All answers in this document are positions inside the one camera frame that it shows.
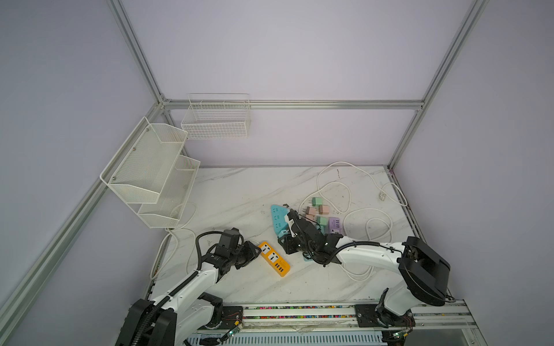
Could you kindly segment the orange power strip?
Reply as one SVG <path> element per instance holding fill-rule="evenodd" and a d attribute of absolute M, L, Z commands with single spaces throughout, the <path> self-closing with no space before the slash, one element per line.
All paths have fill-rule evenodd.
<path fill-rule="evenodd" d="M 259 245 L 261 257 L 283 278 L 291 270 L 290 264 L 269 245 L 268 242 L 262 242 Z"/>

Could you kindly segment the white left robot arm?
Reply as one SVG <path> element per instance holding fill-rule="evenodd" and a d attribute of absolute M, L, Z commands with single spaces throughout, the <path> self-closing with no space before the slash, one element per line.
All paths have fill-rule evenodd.
<path fill-rule="evenodd" d="M 195 250 L 196 269 L 165 294 L 136 301 L 128 310 L 115 344 L 185 345 L 198 329 L 221 326 L 223 300 L 207 290 L 231 268 L 248 266 L 262 254 L 262 249 L 232 228 L 197 235 Z"/>

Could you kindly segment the teal triangular power strip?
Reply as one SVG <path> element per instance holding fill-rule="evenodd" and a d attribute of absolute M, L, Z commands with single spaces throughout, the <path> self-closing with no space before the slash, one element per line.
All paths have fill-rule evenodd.
<path fill-rule="evenodd" d="M 288 213 L 289 209 L 284 206 L 271 206 L 272 224 L 274 227 L 274 232 L 277 235 L 278 239 L 289 233 L 289 225 L 285 219 Z"/>

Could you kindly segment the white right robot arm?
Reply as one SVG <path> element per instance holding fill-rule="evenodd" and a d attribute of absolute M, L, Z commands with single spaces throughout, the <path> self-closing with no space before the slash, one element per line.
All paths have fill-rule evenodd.
<path fill-rule="evenodd" d="M 450 264 L 418 237 L 395 243 L 356 240 L 342 234 L 323 234 L 314 222 L 292 209 L 283 219 L 287 233 L 278 241 L 288 255 L 301 252 L 324 268 L 353 263 L 402 277 L 379 297 L 374 320 L 381 327 L 395 326 L 419 304 L 444 306 L 452 300 L 448 294 Z"/>

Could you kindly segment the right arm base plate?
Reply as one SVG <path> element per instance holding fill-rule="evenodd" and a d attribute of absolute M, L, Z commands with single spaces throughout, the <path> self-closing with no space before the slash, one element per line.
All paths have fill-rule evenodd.
<path fill-rule="evenodd" d="M 354 306 L 356 321 L 359 327 L 400 328 L 415 326 L 415 320 L 410 310 L 397 316 L 376 304 L 356 304 Z"/>

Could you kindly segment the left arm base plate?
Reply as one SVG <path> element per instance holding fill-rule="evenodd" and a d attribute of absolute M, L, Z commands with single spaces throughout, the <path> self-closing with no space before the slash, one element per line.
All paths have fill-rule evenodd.
<path fill-rule="evenodd" d="M 214 308 L 212 318 L 205 327 L 209 330 L 230 330 L 235 323 L 242 321 L 242 306 L 219 306 Z"/>

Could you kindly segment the purple power strip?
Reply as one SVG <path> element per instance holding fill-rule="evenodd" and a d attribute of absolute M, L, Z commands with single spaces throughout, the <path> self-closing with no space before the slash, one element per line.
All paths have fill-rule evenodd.
<path fill-rule="evenodd" d="M 330 217 L 328 219 L 328 232 L 330 234 L 341 234 L 344 235 L 343 225 L 339 218 Z"/>

